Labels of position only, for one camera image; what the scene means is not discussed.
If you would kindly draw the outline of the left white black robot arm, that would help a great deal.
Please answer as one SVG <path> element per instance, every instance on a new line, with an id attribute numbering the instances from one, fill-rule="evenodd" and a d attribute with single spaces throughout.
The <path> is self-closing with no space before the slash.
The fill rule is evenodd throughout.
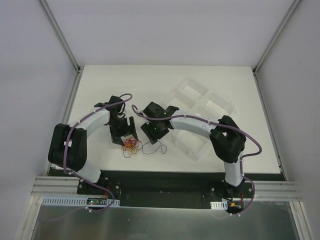
<path id="1" fill-rule="evenodd" d="M 88 188 L 99 195 L 105 191 L 106 183 L 103 171 L 88 160 L 87 139 L 99 128 L 108 126 L 111 142 L 124 146 L 123 137 L 133 136 L 138 139 L 135 120 L 126 117 L 126 102 L 132 94 L 124 93 L 111 96 L 107 102 L 94 105 L 91 112 L 73 124 L 59 123 L 54 127 L 48 151 L 48 161 L 66 174 L 75 174 L 88 181 Z"/>

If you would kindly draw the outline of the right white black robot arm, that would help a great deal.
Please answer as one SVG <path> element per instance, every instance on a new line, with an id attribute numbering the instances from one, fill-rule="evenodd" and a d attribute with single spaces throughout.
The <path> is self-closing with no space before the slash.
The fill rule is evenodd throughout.
<path id="1" fill-rule="evenodd" d="M 244 177 L 240 158 L 245 149 L 246 137 L 227 115 L 214 122 L 192 115 L 176 106 L 166 109 L 150 102 L 137 115 L 147 120 L 141 126 L 152 144 L 163 138 L 170 130 L 181 130 L 210 140 L 216 156 L 223 161 L 224 189 L 228 196 L 237 197 L 243 191 Z"/>

